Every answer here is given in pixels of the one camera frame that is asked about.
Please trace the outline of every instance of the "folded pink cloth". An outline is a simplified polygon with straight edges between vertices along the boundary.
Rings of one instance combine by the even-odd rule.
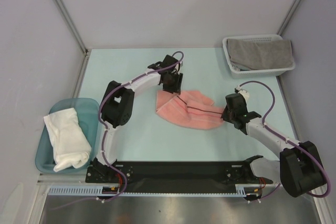
[[[214,101],[199,91],[171,94],[159,90],[156,94],[156,113],[163,119],[182,127],[209,130],[221,126],[224,108],[212,106]]]

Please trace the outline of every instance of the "white cloth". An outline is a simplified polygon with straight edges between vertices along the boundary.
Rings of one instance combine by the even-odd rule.
[[[44,122],[54,148],[55,172],[70,166],[79,168],[89,160],[91,146],[79,127],[74,108],[49,114]]]

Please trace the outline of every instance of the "teal basket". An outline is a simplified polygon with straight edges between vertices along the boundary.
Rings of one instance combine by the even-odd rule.
[[[96,156],[99,144],[99,141],[97,140],[97,138],[99,137],[97,133],[100,129],[100,124],[98,123],[98,102],[90,98],[65,99],[56,103],[49,111],[49,114],[69,108],[75,108],[75,110],[77,111],[79,126],[82,129],[89,144],[91,145],[92,150],[90,158],[85,165],[77,169],[69,167],[57,172],[61,174],[74,173],[87,168],[90,161]],[[56,164],[54,161],[53,149],[46,127],[44,127],[42,131],[40,143],[38,145],[35,157],[35,165],[37,169],[42,173],[55,173],[54,167]]]

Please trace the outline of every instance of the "white plastic laundry basket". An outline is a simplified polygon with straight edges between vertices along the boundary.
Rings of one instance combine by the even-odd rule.
[[[266,34],[266,35],[248,35],[248,36],[234,36],[234,37],[226,37],[223,39],[223,49],[226,61],[230,67],[232,77],[234,79],[240,78],[250,78],[250,77],[257,77],[257,76],[279,76],[282,73],[293,70],[295,68],[295,63],[290,68],[280,68],[280,69],[269,69],[269,70],[250,70],[250,71],[236,71],[232,67],[230,56],[227,50],[227,40],[228,39],[241,39],[244,41],[251,41],[251,42],[267,42],[267,41],[274,41],[274,40],[281,40],[282,37],[277,34]]]

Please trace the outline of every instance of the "gray cloth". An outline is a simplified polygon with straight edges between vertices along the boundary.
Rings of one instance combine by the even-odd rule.
[[[250,42],[228,39],[227,45],[231,62],[247,69],[289,68],[294,62],[290,40]]]

